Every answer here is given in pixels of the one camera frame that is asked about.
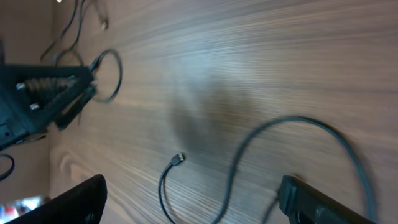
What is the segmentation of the black cable small plug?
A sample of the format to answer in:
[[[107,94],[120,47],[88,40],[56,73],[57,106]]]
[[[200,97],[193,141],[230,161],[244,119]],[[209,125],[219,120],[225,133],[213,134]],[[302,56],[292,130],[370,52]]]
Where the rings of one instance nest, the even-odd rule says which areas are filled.
[[[220,208],[219,213],[217,214],[216,218],[213,220],[213,223],[219,223],[225,213],[227,212],[228,205],[229,205],[229,200],[231,198],[231,193],[233,189],[233,182],[234,182],[234,177],[236,175],[236,172],[238,170],[238,163],[240,158],[242,157],[243,153],[245,150],[248,148],[250,145],[251,141],[261,134],[263,131],[271,128],[272,126],[275,126],[277,124],[281,123],[286,123],[286,122],[302,122],[302,123],[307,123],[314,125],[316,127],[319,127],[323,129],[324,131],[328,132],[331,134],[342,146],[342,148],[346,151],[348,157],[351,159],[356,171],[359,180],[361,181],[361,184],[363,186],[363,193],[366,198],[366,207],[367,207],[367,219],[373,221],[374,223],[378,223],[378,213],[377,213],[377,203],[376,203],[376,197],[373,191],[373,187],[371,185],[371,181],[366,173],[366,170],[360,161],[357,153],[354,151],[352,145],[349,143],[349,141],[341,134],[337,129],[329,126],[328,124],[319,121],[317,119],[313,118],[308,118],[304,116],[284,116],[281,118],[273,119],[270,121],[266,121],[265,123],[260,124],[258,127],[253,129],[242,141],[242,143],[239,145],[232,163],[231,163],[231,168],[228,173],[228,178],[226,181],[226,190],[222,202],[222,206]],[[264,218],[262,219],[263,223],[266,223],[268,221],[268,218],[271,214],[272,209],[278,205],[279,206],[279,189],[277,191],[277,196],[276,198],[272,201],[272,203],[269,205],[269,208],[266,211],[266,214],[264,215]]]

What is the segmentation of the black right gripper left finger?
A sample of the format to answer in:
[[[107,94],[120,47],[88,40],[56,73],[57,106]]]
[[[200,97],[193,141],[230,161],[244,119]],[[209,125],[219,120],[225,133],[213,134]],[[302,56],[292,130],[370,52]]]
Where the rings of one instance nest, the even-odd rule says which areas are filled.
[[[97,174],[11,224],[99,224],[107,201],[103,175]]]

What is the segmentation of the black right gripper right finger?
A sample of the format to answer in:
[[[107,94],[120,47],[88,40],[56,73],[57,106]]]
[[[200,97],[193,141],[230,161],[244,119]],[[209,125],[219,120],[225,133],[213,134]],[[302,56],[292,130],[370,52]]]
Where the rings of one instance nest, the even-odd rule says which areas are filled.
[[[279,189],[279,208],[296,224],[374,224],[302,180],[285,175]]]

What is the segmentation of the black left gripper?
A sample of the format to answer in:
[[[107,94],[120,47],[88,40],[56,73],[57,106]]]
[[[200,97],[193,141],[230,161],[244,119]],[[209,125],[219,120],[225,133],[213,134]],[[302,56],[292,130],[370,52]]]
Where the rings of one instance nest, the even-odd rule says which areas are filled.
[[[40,130],[80,96],[55,120],[64,130],[94,97],[92,81],[88,67],[2,65],[1,150],[45,138],[46,131]]]

